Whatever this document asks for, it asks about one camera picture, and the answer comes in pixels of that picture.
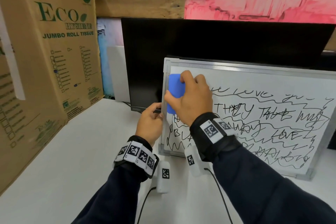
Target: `whiteboard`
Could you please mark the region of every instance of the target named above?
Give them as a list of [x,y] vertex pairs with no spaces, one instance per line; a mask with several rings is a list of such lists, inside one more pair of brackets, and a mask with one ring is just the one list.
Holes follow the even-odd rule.
[[[163,93],[168,75],[184,70],[205,76],[213,112],[237,131],[246,149],[281,174],[312,178],[336,128],[335,72],[166,58]],[[165,116],[159,151],[183,156],[193,144],[189,127],[176,115]]]

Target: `white sensor device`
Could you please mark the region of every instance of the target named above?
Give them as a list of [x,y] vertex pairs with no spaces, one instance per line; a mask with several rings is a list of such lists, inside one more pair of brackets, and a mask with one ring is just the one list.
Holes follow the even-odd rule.
[[158,193],[168,193],[170,191],[170,163],[160,160],[157,167],[157,186]]
[[189,164],[189,170],[194,177],[199,177],[201,175],[208,175],[208,172],[204,168],[209,168],[208,162],[203,162],[198,153],[197,147],[191,145],[184,150],[185,157]]

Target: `white table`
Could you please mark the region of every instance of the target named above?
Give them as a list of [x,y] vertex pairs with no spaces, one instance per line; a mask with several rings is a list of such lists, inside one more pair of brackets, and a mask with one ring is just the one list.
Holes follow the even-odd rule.
[[[107,180],[139,117],[124,103],[102,99],[72,119],[0,197],[0,223],[70,223]],[[210,175],[192,177],[184,158],[160,159],[170,162],[171,192],[151,192],[140,223],[229,223]],[[336,151],[324,151],[312,182],[294,182],[336,209]],[[137,216],[150,187],[151,180],[141,185]],[[241,223],[225,199],[233,222]]]

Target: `cardboard box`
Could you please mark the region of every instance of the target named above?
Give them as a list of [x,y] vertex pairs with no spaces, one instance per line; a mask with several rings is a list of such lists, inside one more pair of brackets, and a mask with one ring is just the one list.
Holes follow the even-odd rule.
[[103,98],[103,86],[95,0],[0,6],[1,194],[69,119]]

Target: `black monitor screen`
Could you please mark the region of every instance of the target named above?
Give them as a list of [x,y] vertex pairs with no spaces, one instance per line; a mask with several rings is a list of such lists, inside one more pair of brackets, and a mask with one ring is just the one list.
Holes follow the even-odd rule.
[[319,69],[335,25],[122,18],[131,106],[162,100],[167,56]]

